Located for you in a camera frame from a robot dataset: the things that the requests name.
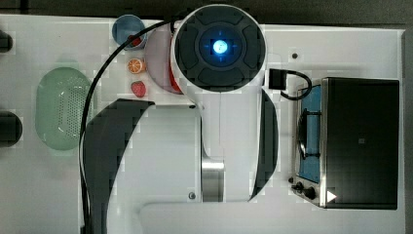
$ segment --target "green plastic basket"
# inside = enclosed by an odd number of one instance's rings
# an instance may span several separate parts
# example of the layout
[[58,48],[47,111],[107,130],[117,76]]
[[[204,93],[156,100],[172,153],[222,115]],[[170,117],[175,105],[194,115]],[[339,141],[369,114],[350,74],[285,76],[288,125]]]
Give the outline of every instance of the green plastic basket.
[[[79,142],[89,79],[80,71],[60,67],[40,81],[36,98],[36,132],[49,147],[69,150]],[[88,119],[92,117],[92,105]]]

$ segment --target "cable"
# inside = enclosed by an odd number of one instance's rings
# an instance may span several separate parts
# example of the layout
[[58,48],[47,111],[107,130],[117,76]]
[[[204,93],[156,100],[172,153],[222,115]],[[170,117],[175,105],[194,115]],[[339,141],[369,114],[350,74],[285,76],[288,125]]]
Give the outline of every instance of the cable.
[[169,25],[169,30],[170,30],[170,33],[172,35],[175,32],[175,28],[174,28],[175,22],[177,20],[183,20],[184,18],[186,18],[186,16],[188,16],[193,11],[194,11],[194,9],[187,8],[186,10],[182,10],[182,11],[178,12],[177,14],[175,14],[174,16],[172,16],[172,19],[171,19],[170,25]]
[[[82,112],[82,122],[80,126],[80,135],[79,135],[79,166],[82,167],[81,164],[81,142],[82,142],[82,136],[85,132],[86,129],[86,122],[88,119],[88,112],[89,112],[89,106],[91,105],[92,101],[92,96],[94,94],[94,89],[97,85],[97,82],[100,80],[100,77],[102,76],[103,72],[106,70],[106,68],[109,66],[110,62],[122,51],[127,47],[128,44],[130,44],[133,40],[136,38],[140,37],[141,35],[157,28],[160,27],[164,24],[169,23],[170,20],[164,20],[158,23],[155,23],[149,27],[144,28],[143,30],[139,31],[138,33],[134,34],[131,38],[129,38],[126,42],[124,42],[122,45],[120,45],[115,52],[110,55],[110,57],[106,60],[106,62],[103,64],[103,66],[100,68],[100,70],[97,72],[96,76],[94,77],[94,80],[92,81],[91,87],[89,88],[88,91],[88,96],[86,97],[85,100],[85,106],[83,108]],[[92,224],[92,211],[89,211],[89,202],[88,202],[88,192],[87,192],[87,186],[85,182],[85,177],[82,173],[82,168],[80,168],[80,179],[81,179],[81,189],[82,189],[82,204],[83,204],[83,220],[85,222],[85,226],[81,228],[81,233],[94,233],[93,232],[93,226]]]
[[304,80],[306,80],[306,81],[307,81],[307,84],[308,84],[308,88],[307,88],[306,92],[304,92],[304,94],[302,94],[301,96],[298,96],[298,97],[291,97],[291,96],[289,96],[288,94],[282,92],[282,96],[283,96],[284,98],[287,98],[287,99],[289,99],[289,100],[299,100],[299,99],[305,98],[307,95],[310,94],[311,89],[313,88],[313,83],[311,82],[311,80],[310,80],[310,78],[309,78],[308,76],[306,76],[305,74],[303,74],[303,73],[301,73],[301,72],[292,71],[292,70],[286,70],[286,73],[287,73],[287,74],[291,74],[291,75],[299,76],[299,77],[303,78]]

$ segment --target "dark floor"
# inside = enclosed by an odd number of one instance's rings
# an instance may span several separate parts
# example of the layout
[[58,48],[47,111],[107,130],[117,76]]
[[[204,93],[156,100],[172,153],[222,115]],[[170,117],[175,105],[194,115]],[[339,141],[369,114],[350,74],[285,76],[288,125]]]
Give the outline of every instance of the dark floor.
[[240,7],[261,23],[317,24],[408,29],[405,34],[406,233],[413,233],[413,1],[408,0],[1,0],[0,14],[116,18],[133,14],[163,20],[208,4]]

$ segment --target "glowing blue light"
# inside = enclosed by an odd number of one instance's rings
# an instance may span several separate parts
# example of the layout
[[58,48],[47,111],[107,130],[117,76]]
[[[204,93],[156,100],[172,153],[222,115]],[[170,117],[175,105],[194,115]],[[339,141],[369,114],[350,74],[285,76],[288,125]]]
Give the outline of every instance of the glowing blue light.
[[223,40],[217,40],[213,43],[213,50],[218,54],[222,54],[228,50],[228,45]]

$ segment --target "blue bowl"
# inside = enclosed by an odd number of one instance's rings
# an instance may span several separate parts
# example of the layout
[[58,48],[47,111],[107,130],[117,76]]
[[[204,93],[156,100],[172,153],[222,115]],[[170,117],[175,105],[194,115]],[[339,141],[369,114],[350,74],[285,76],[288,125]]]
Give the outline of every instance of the blue bowl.
[[[140,30],[144,29],[145,25],[140,18],[133,16],[133,15],[124,15],[116,19],[115,23],[112,27],[112,36],[115,39],[118,45],[122,45],[124,42],[128,40],[130,35],[134,35]],[[140,36],[140,40],[142,42],[137,45],[133,46],[131,43],[127,45],[125,48],[126,51],[135,51],[145,47],[145,43],[147,40],[146,33]]]

